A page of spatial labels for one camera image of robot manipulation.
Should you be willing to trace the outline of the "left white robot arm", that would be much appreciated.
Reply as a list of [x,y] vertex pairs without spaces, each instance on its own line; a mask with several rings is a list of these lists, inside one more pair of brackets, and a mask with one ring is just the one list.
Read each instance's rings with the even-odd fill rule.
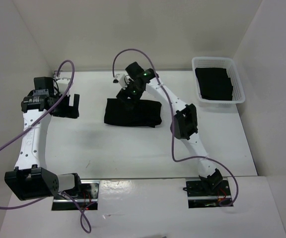
[[35,77],[35,88],[21,102],[26,134],[13,171],[4,175],[4,181],[21,201],[55,197],[61,192],[77,198],[83,192],[78,174],[57,175],[46,166],[46,139],[51,118],[79,117],[80,96],[75,94],[73,105],[69,104],[70,84],[70,78]]

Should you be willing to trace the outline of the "black skirt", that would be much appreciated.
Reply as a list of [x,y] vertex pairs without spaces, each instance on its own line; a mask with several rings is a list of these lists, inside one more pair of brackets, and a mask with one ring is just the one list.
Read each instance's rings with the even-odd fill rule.
[[152,127],[162,123],[162,104],[158,101],[140,100],[129,109],[119,99],[108,99],[104,123],[123,127]]

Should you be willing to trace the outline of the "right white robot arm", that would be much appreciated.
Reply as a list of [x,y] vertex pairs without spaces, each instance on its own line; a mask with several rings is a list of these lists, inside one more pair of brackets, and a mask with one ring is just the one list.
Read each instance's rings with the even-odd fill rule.
[[[223,177],[217,168],[217,162],[208,158],[198,132],[197,109],[194,104],[187,104],[179,99],[160,79],[158,74],[149,68],[144,70],[137,62],[126,68],[126,74],[113,73],[114,83],[121,85],[117,94],[128,110],[137,109],[144,92],[148,92],[161,103],[170,108],[172,134],[171,154],[175,162],[197,159],[198,175],[202,191],[207,195],[214,194],[221,184]],[[175,159],[174,140],[181,140],[192,153],[185,159]]]

